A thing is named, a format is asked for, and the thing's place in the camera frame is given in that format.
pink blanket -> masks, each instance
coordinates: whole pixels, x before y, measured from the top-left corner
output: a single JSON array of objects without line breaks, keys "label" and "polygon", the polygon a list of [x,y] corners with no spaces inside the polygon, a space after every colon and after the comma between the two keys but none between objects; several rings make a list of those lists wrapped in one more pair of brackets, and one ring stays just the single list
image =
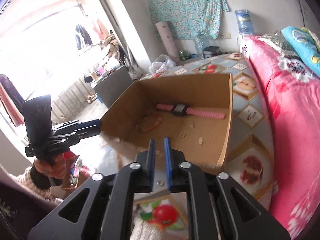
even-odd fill
[{"label": "pink blanket", "polygon": [[320,202],[320,81],[302,62],[281,58],[253,36],[241,48],[260,80],[273,126],[270,212],[294,239]]}]

teal floral curtain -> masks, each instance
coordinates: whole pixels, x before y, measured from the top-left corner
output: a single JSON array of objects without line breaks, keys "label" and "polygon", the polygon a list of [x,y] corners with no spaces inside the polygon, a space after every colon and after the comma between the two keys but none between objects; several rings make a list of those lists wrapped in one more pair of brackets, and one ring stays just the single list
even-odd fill
[{"label": "teal floral curtain", "polygon": [[148,0],[154,24],[167,21],[174,39],[190,40],[200,32],[217,38],[226,0]]}]

human hand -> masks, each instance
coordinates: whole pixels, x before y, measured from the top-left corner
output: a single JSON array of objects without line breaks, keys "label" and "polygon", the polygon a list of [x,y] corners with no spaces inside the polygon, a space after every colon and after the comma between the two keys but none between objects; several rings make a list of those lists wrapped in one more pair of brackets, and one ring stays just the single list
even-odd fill
[{"label": "human hand", "polygon": [[55,165],[51,166],[46,161],[35,159],[34,166],[37,171],[46,176],[62,179],[67,173],[66,159],[64,158],[63,153],[55,157],[55,162]]}]

pink watch strap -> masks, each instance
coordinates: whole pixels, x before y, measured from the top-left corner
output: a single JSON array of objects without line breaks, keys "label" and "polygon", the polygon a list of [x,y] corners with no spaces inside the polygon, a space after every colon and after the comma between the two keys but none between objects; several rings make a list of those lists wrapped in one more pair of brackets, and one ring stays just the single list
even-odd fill
[{"label": "pink watch strap", "polygon": [[187,114],[191,114],[191,115],[200,116],[200,117],[218,119],[218,120],[222,120],[222,119],[224,119],[226,117],[225,114],[215,113],[215,112],[199,111],[199,110],[192,109],[191,107],[188,107],[186,113]]},{"label": "pink watch strap", "polygon": [[165,111],[172,111],[172,109],[174,108],[174,105],[164,105],[164,104],[157,104],[156,105],[156,109],[159,110],[165,110]]}]

electrical outlet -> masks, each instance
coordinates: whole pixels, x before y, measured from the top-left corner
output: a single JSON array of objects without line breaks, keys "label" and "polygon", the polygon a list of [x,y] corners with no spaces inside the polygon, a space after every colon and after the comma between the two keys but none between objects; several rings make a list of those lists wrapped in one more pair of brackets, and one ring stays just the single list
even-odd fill
[{"label": "electrical outlet", "polygon": [[222,39],[231,39],[231,33],[223,33],[221,34]]}]

